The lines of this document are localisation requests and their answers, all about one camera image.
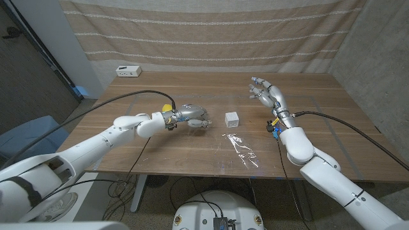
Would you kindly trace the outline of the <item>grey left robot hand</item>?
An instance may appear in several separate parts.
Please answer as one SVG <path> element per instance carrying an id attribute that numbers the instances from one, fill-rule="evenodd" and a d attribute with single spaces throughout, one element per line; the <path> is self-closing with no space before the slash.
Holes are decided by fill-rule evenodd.
<path id="1" fill-rule="evenodd" d="M 176 110 L 163 113 L 164 121 L 168 129 L 177 127 L 178 122 L 186 121 L 192 128 L 208 128 L 212 123 L 207 110 L 194 104 L 184 104 Z"/>

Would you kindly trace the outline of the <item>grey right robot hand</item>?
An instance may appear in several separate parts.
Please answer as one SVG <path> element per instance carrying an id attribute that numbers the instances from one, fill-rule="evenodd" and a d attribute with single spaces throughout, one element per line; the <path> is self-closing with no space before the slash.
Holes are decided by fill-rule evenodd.
<path id="1" fill-rule="evenodd" d="M 251 77 L 251 80 L 263 88 L 259 89 L 249 84 L 249 92 L 252 93 L 250 98 L 257 98 L 264 106 L 271 108 L 272 114 L 278 118 L 286 128 L 297 127 L 294 117 L 290 114 L 288 105 L 279 88 L 259 77 Z"/>

